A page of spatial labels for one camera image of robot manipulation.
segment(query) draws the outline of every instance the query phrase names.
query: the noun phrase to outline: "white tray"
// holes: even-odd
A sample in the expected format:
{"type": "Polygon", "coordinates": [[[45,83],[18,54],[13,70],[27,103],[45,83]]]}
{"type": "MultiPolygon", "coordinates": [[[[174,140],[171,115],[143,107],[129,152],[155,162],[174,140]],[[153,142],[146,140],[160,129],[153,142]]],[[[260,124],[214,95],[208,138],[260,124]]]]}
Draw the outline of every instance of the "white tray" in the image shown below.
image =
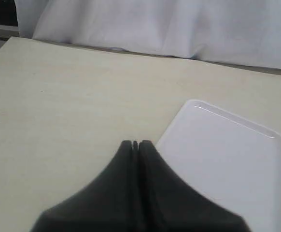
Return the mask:
{"type": "Polygon", "coordinates": [[[189,100],[156,147],[186,183],[253,232],[281,232],[281,135],[189,100]]]}

